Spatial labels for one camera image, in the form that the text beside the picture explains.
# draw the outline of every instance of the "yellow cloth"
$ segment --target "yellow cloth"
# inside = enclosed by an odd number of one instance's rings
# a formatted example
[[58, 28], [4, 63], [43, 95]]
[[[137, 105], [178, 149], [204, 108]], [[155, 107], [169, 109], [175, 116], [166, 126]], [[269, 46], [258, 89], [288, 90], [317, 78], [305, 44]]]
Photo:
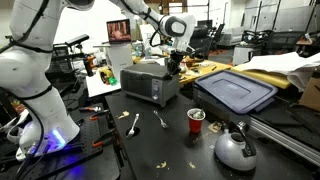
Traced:
[[288, 81], [287, 77], [282, 74], [276, 74], [276, 73], [269, 73], [265, 71], [259, 71], [259, 70], [243, 70], [243, 67], [245, 67], [246, 64], [241, 64], [239, 66], [235, 66], [231, 68], [231, 71], [238, 72], [241, 74], [248, 75], [250, 77], [262, 80], [264, 82], [267, 82], [269, 84], [272, 84], [274, 86], [277, 86], [282, 89], [287, 89], [291, 83]]

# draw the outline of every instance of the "oven door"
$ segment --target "oven door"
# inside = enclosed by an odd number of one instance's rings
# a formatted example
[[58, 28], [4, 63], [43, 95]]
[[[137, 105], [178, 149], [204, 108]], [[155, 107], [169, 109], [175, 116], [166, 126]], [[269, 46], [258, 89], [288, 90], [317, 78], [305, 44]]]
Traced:
[[121, 88], [126, 92], [152, 98], [152, 79], [150, 74], [121, 71]]

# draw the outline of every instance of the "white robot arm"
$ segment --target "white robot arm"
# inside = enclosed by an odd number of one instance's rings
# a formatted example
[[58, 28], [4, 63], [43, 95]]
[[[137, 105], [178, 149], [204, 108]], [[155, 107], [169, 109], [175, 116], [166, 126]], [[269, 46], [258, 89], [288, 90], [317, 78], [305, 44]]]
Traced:
[[174, 37], [172, 45], [173, 51], [186, 53], [189, 48], [189, 41], [195, 27], [195, 18], [190, 14], [181, 14], [177, 16], [164, 16], [153, 11], [143, 0], [110, 0], [122, 9], [139, 15], [142, 19], [150, 23], [156, 32], [167, 37]]
[[[163, 35], [176, 38], [168, 71], [178, 73], [194, 30], [194, 17], [159, 15], [143, 0], [110, 1], [138, 14]], [[30, 149], [33, 156], [42, 155], [44, 149], [46, 153], [59, 151], [79, 133], [58, 91], [46, 79], [45, 71], [50, 65], [62, 10], [65, 7], [88, 10], [93, 4], [94, 0], [15, 0], [10, 22], [13, 40], [0, 49], [0, 88], [22, 100], [33, 119], [20, 134], [18, 160], [25, 159]]]

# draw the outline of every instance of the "food crumb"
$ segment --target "food crumb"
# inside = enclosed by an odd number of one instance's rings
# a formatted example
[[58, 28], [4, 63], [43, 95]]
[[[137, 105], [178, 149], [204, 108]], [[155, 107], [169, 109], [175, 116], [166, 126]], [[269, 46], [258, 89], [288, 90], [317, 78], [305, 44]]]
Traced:
[[192, 164], [192, 162], [189, 162], [189, 166], [192, 168], [192, 169], [195, 169], [196, 166], [194, 164]]
[[121, 119], [121, 118], [124, 118], [124, 117], [127, 117], [127, 116], [129, 116], [129, 112], [128, 111], [123, 111], [122, 112], [122, 114], [121, 114], [121, 116], [120, 117], [118, 117], [118, 119]]
[[163, 163], [160, 163], [160, 165], [157, 165], [156, 168], [160, 169], [160, 168], [165, 168], [167, 166], [167, 162], [163, 161]]

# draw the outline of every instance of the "blue container lid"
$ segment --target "blue container lid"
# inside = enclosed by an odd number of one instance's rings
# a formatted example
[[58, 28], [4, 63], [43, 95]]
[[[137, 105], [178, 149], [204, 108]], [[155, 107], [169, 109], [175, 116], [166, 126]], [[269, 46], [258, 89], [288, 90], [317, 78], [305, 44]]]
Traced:
[[218, 71], [195, 81], [195, 86], [221, 101], [232, 111], [246, 114], [272, 98], [278, 89], [232, 71]]

